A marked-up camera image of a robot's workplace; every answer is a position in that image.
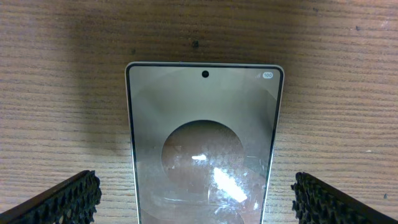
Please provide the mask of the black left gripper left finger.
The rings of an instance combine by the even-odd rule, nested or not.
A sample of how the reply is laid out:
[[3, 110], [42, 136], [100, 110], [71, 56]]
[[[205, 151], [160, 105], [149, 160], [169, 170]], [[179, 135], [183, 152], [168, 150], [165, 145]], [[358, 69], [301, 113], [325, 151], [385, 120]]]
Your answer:
[[102, 192], [95, 171], [84, 170], [31, 199], [3, 212], [1, 223], [94, 222]]

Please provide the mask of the gold Samsung Galaxy smartphone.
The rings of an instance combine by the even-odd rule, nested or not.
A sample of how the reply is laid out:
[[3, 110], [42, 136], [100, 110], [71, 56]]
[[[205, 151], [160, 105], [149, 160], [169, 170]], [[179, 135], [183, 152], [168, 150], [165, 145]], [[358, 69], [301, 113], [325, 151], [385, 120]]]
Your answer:
[[261, 224], [284, 78], [267, 64], [128, 64], [137, 221]]

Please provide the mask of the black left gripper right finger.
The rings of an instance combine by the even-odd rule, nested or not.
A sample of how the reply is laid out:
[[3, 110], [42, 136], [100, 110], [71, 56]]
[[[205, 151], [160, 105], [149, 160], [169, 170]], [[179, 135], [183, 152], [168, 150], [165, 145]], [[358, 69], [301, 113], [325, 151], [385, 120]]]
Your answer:
[[397, 220], [365, 205], [320, 179], [298, 172], [291, 185], [292, 210], [300, 224], [397, 224]]

